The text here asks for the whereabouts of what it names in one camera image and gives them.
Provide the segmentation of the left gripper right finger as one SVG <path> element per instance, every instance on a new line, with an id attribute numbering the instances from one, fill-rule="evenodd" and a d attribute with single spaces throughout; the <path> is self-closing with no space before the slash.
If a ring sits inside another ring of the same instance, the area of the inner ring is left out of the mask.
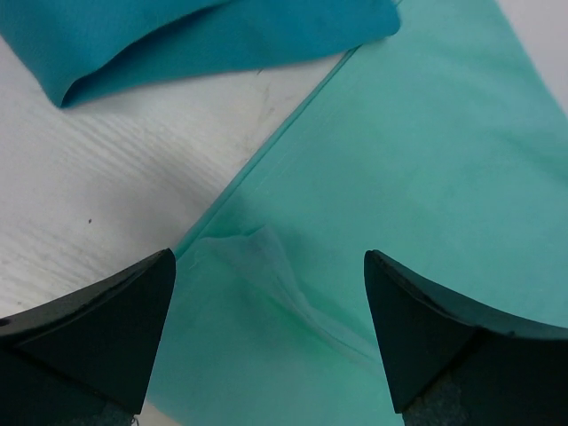
<path id="1" fill-rule="evenodd" d="M 364 277 L 395 412 L 566 412 L 566 329 L 481 304 L 378 250 Z"/>

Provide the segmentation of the mint green t shirt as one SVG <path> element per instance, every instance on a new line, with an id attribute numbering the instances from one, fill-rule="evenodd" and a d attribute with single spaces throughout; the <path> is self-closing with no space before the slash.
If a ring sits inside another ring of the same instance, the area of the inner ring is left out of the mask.
<path id="1" fill-rule="evenodd" d="M 177 249 L 149 389 L 182 425 L 400 425 L 364 288 L 377 249 L 567 323 L 567 119 L 494 1 L 405 1 Z"/>

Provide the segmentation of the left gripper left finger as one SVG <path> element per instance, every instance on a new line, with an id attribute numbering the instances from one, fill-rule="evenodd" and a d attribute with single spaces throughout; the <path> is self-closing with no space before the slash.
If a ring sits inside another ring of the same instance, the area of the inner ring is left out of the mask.
<path id="1" fill-rule="evenodd" d="M 4 414 L 141 412 L 170 306 L 176 258 L 127 269 L 1 319 Z"/>

